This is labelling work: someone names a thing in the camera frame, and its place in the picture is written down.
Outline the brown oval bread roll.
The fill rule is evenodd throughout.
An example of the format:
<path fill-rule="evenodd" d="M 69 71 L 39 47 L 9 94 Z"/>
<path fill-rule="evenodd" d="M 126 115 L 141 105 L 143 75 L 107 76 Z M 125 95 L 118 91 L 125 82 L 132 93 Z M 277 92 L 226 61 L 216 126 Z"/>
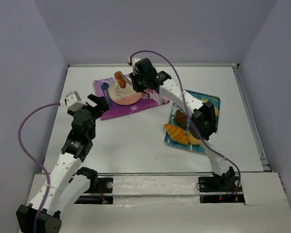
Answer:
<path fill-rule="evenodd" d="M 114 77 L 120 88 L 126 87 L 125 75 L 121 71 L 117 71 L 114 73 Z"/>

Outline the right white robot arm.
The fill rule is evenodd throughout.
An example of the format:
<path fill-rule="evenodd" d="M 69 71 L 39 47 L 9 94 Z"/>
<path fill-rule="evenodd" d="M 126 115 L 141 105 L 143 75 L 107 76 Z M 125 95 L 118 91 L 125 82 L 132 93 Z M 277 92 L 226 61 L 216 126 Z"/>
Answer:
<path fill-rule="evenodd" d="M 217 133 L 217 117 L 212 102 L 203 102 L 184 90 L 181 81 L 175 82 L 165 71 L 158 72 L 148 58 L 134 58 L 129 61 L 132 72 L 125 76 L 117 71 L 114 77 L 121 88 L 132 86 L 138 93 L 153 90 L 175 103 L 186 112 L 190 125 L 186 136 L 189 142 L 198 140 L 210 161 L 212 176 L 206 182 L 207 188 L 214 188 L 216 192 L 225 192 L 228 198 L 235 194 L 241 184 L 241 174 L 237 165 L 230 159 L 217 152 L 208 140 Z"/>

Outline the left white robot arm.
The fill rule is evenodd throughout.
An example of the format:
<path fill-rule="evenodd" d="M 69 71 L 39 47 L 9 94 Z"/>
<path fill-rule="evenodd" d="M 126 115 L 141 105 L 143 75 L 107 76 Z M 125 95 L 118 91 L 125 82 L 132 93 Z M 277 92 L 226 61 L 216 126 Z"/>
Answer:
<path fill-rule="evenodd" d="M 27 205 L 16 211 L 20 231 L 23 233 L 58 233 L 62 226 L 60 215 L 70 208 L 90 187 L 96 187 L 98 174 L 82 167 L 96 136 L 96 120 L 109 110 L 105 97 L 88 95 L 95 103 L 83 102 L 76 91 L 54 103 L 64 106 L 73 117 L 71 130 L 52 170 L 41 167 L 46 181 Z"/>

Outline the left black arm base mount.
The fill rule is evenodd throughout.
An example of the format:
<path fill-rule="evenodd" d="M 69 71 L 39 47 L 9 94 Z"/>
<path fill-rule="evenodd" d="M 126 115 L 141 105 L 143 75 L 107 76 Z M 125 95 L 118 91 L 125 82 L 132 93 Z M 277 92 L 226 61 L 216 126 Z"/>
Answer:
<path fill-rule="evenodd" d="M 113 204 L 113 177 L 98 177 L 97 182 L 91 182 L 89 189 L 75 204 Z"/>

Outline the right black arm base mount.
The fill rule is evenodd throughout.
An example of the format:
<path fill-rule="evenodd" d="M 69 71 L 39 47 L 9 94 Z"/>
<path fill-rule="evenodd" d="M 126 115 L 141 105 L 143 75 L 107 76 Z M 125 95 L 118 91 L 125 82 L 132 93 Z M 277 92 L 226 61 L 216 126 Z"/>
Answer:
<path fill-rule="evenodd" d="M 218 187 L 212 176 L 199 177 L 196 188 L 200 193 L 200 203 L 245 203 L 241 183 L 235 191 L 238 179 L 236 176 L 227 186 Z"/>

